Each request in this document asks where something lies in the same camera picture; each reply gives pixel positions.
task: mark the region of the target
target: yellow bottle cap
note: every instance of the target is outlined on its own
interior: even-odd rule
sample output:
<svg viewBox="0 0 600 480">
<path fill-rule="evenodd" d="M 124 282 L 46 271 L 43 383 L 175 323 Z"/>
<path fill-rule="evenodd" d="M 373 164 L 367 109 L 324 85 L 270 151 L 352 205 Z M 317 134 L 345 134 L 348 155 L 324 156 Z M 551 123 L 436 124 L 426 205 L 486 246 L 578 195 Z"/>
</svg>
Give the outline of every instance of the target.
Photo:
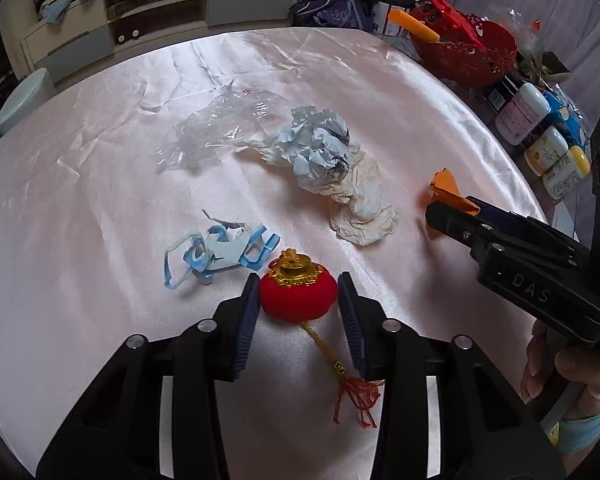
<svg viewBox="0 0 600 480">
<path fill-rule="evenodd" d="M 587 176 L 589 171 L 591 171 L 591 164 L 587 160 L 587 155 L 584 154 L 582 148 L 580 146 L 571 146 L 568 153 L 582 176 Z"/>
</svg>

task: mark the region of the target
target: pink tablecloth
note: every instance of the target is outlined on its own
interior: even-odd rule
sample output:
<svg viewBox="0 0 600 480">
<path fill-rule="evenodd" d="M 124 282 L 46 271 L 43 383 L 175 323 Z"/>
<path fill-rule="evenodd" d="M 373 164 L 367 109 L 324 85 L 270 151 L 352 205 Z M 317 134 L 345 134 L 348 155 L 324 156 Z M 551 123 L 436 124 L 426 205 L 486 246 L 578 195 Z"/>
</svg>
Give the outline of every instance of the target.
<svg viewBox="0 0 600 480">
<path fill-rule="evenodd" d="M 170 126 L 232 80 L 339 112 L 382 168 L 384 195 L 402 216 L 397 232 L 362 249 L 337 239 L 329 199 L 254 153 L 233 153 L 197 174 L 158 174 L 154 153 Z M 209 226 L 203 207 L 263 222 L 282 236 L 280 248 L 297 248 L 334 275 L 348 270 L 360 293 L 423 335 L 470 335 L 517 384 L 532 319 L 475 281 L 467 248 L 423 235 L 416 204 L 443 167 L 462 192 L 543 218 L 477 117 L 412 60 L 359 31 L 203 38 L 62 92 L 0 140 L 0 433 L 33 471 L 126 336 L 175 336 L 241 290 L 245 269 L 209 286 L 162 286 L 165 248 Z M 338 316 L 332 308 L 314 328 L 350 367 Z M 333 424 L 335 393 L 307 334 L 261 314 L 239 382 L 218 384 L 232 478 L 368 478 L 376 430 L 358 427 L 348 401 Z"/>
</svg>

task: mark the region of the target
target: orange paper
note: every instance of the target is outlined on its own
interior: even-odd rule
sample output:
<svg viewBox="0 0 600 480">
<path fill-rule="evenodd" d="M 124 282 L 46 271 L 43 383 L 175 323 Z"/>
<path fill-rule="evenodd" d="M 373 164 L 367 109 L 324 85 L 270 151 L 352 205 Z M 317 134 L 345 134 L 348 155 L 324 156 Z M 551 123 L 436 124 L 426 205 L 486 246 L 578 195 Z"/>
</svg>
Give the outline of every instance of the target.
<svg viewBox="0 0 600 480">
<path fill-rule="evenodd" d="M 458 189 L 458 184 L 456 184 L 453 173 L 447 168 L 437 172 L 433 176 L 429 187 L 433 191 L 432 202 L 439 200 L 469 215 L 475 216 L 480 212 L 480 208 L 477 205 L 460 196 L 460 190 Z"/>
</svg>

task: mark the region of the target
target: white bottle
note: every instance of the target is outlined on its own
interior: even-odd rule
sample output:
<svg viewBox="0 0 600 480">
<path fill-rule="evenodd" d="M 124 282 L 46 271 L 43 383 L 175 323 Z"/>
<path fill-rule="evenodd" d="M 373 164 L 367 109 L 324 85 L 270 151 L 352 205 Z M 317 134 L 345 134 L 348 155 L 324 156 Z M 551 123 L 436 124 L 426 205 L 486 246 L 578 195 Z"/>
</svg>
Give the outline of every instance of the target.
<svg viewBox="0 0 600 480">
<path fill-rule="evenodd" d="M 585 178 L 591 165 L 580 146 L 571 146 L 560 160 L 542 176 L 546 192 L 554 200 L 560 200 L 571 191 L 576 184 Z"/>
<path fill-rule="evenodd" d="M 536 176 L 541 176 L 569 151 L 567 141 L 555 126 L 549 126 L 525 151 L 526 163 Z"/>
<path fill-rule="evenodd" d="M 496 128 L 505 140 L 517 146 L 550 111 L 549 103 L 531 83 L 524 83 L 496 116 Z"/>
</svg>

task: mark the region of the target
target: human hand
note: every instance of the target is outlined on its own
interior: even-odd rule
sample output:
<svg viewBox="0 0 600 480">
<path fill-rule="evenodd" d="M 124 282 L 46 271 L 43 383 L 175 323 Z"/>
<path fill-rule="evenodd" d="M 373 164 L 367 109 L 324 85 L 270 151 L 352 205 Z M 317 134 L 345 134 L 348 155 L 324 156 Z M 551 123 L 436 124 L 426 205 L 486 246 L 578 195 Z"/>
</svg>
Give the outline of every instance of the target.
<svg viewBox="0 0 600 480">
<path fill-rule="evenodd" d="M 526 347 L 527 362 L 520 384 L 520 394 L 525 402 L 542 393 L 549 377 L 549 371 L 544 367 L 547 352 L 546 325 L 536 320 L 531 333 L 531 341 Z M 595 396 L 600 396 L 600 350 L 565 348 L 556 354 L 555 368 L 564 378 L 587 385 L 564 418 L 575 420 L 599 414 L 600 400 Z"/>
</svg>

